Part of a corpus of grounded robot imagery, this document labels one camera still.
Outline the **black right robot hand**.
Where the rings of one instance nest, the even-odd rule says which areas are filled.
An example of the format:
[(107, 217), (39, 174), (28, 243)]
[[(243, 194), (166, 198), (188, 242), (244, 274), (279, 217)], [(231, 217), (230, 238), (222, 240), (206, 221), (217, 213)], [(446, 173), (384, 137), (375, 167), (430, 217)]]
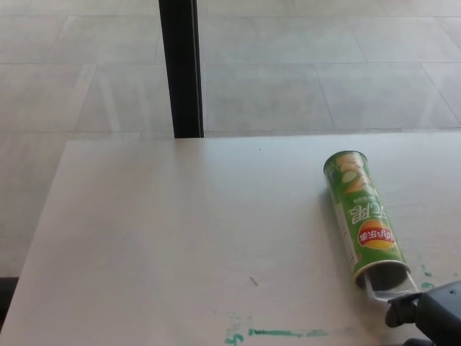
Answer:
[(410, 338), (405, 345), (460, 344), (460, 282), (455, 281), (423, 293), (388, 301), (385, 323), (390, 328), (415, 324), (427, 338)]

